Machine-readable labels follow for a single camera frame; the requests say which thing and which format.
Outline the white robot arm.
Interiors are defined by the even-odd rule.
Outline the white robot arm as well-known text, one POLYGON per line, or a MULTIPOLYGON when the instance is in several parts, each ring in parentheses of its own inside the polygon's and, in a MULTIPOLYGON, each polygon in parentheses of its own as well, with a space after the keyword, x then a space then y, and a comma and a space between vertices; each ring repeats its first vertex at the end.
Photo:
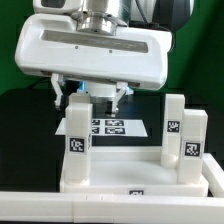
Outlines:
POLYGON ((190 19, 194 0, 33 0, 15 61, 49 77, 60 104, 64 80, 84 81, 115 115, 129 87, 159 90, 168 74, 173 33, 190 19))

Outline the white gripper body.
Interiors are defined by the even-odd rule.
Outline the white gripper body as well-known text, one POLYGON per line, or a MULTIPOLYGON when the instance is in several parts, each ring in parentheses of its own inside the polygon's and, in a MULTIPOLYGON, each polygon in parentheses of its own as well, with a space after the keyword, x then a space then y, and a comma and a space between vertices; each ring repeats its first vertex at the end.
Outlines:
POLYGON ((79 32, 69 16, 34 14, 23 25, 15 62, 28 75, 158 90, 168 75, 169 31, 119 27, 113 36, 79 32))

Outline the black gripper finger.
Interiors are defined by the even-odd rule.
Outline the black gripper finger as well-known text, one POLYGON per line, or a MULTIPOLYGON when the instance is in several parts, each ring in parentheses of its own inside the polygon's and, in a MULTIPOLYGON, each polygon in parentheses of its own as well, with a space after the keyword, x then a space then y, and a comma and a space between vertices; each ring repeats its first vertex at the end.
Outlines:
POLYGON ((111 116, 114 117, 117 113, 117 106, 119 100, 125 95, 127 91, 128 83, 127 82, 117 82, 116 83, 116 94, 112 100, 112 109, 111 109, 111 116))
POLYGON ((55 107, 58 110, 61 110, 64 106, 64 101, 65 101, 65 96, 64 96, 64 93, 62 91, 62 88, 65 85, 64 76, 62 74, 53 73, 51 75, 51 84, 52 84, 52 87, 53 87, 54 92, 56 94, 56 99, 54 101, 55 107))

